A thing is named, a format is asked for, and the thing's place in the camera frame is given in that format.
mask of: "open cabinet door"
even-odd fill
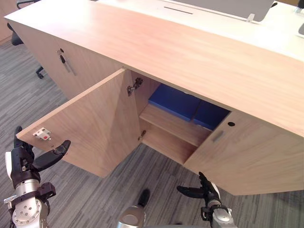
[[[233,195],[304,189],[304,139],[231,112],[184,166]]]
[[[64,160],[100,177],[110,173],[139,144],[139,119],[131,72],[120,69],[42,117],[17,137],[45,151],[70,140]],[[33,134],[50,131],[51,140]]]

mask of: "wooden shelf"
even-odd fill
[[[152,104],[148,104],[139,117],[196,147],[200,146],[212,132],[182,120]]]
[[[161,128],[149,123],[147,124],[149,125],[149,128],[144,135],[142,142],[179,164],[184,164],[197,149],[197,147],[177,138]]]

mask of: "blue storage bin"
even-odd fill
[[[149,103],[186,121],[190,121],[200,104],[200,99],[161,84],[152,94]]]
[[[229,110],[218,107],[207,101],[201,101],[193,121],[195,124],[213,131],[229,112]]]

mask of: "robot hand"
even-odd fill
[[[213,227],[213,221],[221,228],[237,228],[233,223],[231,209],[224,206],[220,201],[219,190],[216,185],[210,182],[204,174],[199,172],[199,179],[202,187],[187,188],[178,186],[177,190],[183,195],[205,200],[205,207],[201,208],[201,216],[204,221],[209,221]]]
[[[16,190],[13,196],[4,200],[12,217],[10,227],[47,228],[48,198],[55,196],[56,190],[51,183],[40,186],[39,172],[61,160],[71,142],[65,140],[56,149],[35,159],[33,146],[16,137],[21,130],[20,126],[16,128],[14,149],[5,154],[6,170]]]

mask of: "office chair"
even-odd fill
[[[30,3],[30,2],[37,2],[37,1],[40,1],[40,0],[17,0],[16,4],[17,4],[17,8],[21,9],[21,7],[20,7],[21,4]],[[12,45],[17,46],[19,44],[23,44],[23,41],[20,39],[20,37],[17,35],[17,33],[11,27],[11,25],[8,23],[7,26],[13,32],[13,34],[11,36]],[[43,78],[43,75],[41,74],[42,70],[43,70],[43,67],[40,67],[38,70],[36,70],[36,74],[40,79]]]

